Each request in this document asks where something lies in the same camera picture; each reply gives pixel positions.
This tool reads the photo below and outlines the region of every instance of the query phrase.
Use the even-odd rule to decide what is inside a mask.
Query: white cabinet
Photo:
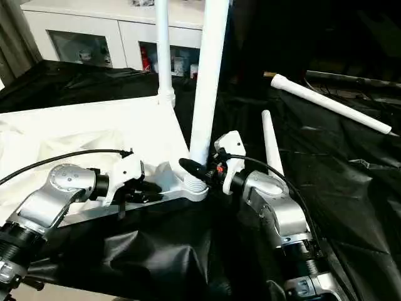
[[[38,11],[24,14],[45,60],[127,67],[117,20]]]
[[[156,25],[120,21],[128,67],[142,70],[141,42],[157,42]],[[169,27],[170,45],[184,48],[201,48],[202,31],[197,29]]]
[[[45,60],[142,70],[142,46],[152,55],[150,63],[157,61],[154,6],[136,7],[129,0],[32,0],[21,9]],[[199,59],[194,57],[201,47],[203,15],[204,0],[169,1],[172,56],[186,56],[187,69]]]

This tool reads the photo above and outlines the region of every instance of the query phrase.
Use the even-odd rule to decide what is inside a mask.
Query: curtain
[[[5,85],[41,60],[19,5],[0,0],[0,78]]]

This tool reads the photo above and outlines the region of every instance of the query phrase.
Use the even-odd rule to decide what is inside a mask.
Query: floor
[[[21,284],[11,294],[17,301],[112,301],[115,298],[101,293],[75,290],[74,288],[59,287],[51,284],[46,284],[40,292]]]

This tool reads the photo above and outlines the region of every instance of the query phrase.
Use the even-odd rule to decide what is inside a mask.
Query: white frame
[[[117,20],[37,11],[24,11],[24,14],[39,51],[45,60],[60,60],[48,30],[66,31],[104,36],[113,68],[127,67]]]
[[[126,21],[119,21],[118,23],[127,57],[127,66],[136,70],[143,70],[139,43],[157,42],[156,25]],[[169,37],[172,46],[201,48],[201,30],[169,26]]]

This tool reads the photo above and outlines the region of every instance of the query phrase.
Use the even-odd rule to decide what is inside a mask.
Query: white plastic pipe
[[[270,112],[262,112],[264,147],[266,149],[266,162],[275,170],[284,175],[283,165],[281,164],[280,153],[277,146],[276,134],[274,133],[273,121]]]
[[[159,69],[159,98],[175,105],[175,94],[171,84],[171,56],[169,38],[169,2],[156,0],[157,65]]]
[[[206,0],[205,6],[190,139],[190,158],[203,165],[206,164],[211,143],[229,2],[230,0]],[[202,181],[190,175],[186,176],[184,181],[193,192],[206,189],[206,185]]]
[[[297,83],[288,80],[286,77],[276,74],[271,81],[271,86],[277,89],[285,90],[303,99],[309,100],[317,105],[321,105],[324,108],[341,114],[342,116],[348,117],[356,122],[366,125],[374,130],[377,130],[383,134],[391,132],[391,126],[384,124],[376,119],[373,119],[353,108],[347,107],[339,102],[336,102],[322,94],[316,93],[308,88],[305,88]]]

